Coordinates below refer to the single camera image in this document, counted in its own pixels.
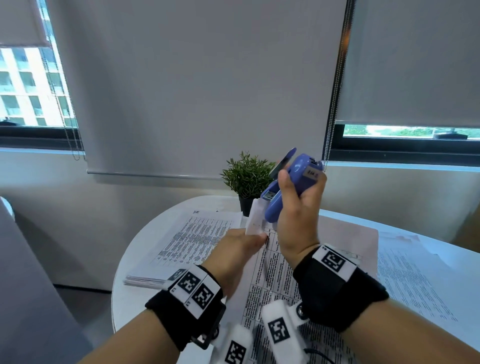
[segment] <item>gray roller blind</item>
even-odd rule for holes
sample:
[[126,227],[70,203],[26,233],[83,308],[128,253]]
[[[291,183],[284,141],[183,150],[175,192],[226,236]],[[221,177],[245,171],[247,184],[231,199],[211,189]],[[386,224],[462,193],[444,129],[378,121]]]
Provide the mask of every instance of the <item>gray roller blind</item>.
[[480,127],[480,1],[357,0],[337,120]]
[[345,0],[48,0],[88,171],[321,157]]
[[0,0],[0,47],[49,46],[36,0]]

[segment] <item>wrist strap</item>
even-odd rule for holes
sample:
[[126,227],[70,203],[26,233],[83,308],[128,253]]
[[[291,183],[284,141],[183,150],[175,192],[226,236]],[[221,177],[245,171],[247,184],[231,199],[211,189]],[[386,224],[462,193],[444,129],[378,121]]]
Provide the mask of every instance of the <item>wrist strap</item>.
[[320,245],[295,268],[304,313],[311,321],[345,331],[373,302],[389,296],[384,286],[336,251]]
[[145,307],[156,314],[179,351],[190,341],[206,349],[225,311],[223,291],[202,266],[177,273]]

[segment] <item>hand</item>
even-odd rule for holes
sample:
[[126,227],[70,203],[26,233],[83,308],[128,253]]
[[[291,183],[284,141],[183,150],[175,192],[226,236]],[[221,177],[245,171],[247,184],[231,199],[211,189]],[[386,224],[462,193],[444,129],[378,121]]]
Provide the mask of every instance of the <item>hand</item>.
[[245,235],[245,229],[230,229],[202,266],[216,278],[223,294],[231,297],[237,289],[243,267],[267,241],[267,234]]
[[319,244],[318,211],[326,181],[327,177],[322,172],[317,183],[298,197],[288,172],[281,170],[278,174],[283,201],[283,209],[278,218],[278,244],[292,269]]

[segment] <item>black plant pot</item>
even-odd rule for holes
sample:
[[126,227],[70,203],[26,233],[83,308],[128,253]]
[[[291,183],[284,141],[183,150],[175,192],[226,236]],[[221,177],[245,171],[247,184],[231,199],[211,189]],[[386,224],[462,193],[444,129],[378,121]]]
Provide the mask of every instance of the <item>black plant pot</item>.
[[240,210],[243,212],[244,216],[250,215],[250,209],[252,208],[253,198],[242,198],[239,196],[240,200]]

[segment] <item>potted plant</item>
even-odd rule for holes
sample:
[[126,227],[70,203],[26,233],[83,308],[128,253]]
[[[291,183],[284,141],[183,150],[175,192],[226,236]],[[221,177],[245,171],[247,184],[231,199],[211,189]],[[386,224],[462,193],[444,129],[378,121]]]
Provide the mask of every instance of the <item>potted plant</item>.
[[275,166],[274,162],[266,159],[259,160],[258,156],[251,157],[249,152],[241,152],[239,160],[227,160],[228,169],[220,174],[225,184],[238,193],[240,209],[244,216],[250,214],[253,199],[273,181],[268,175]]

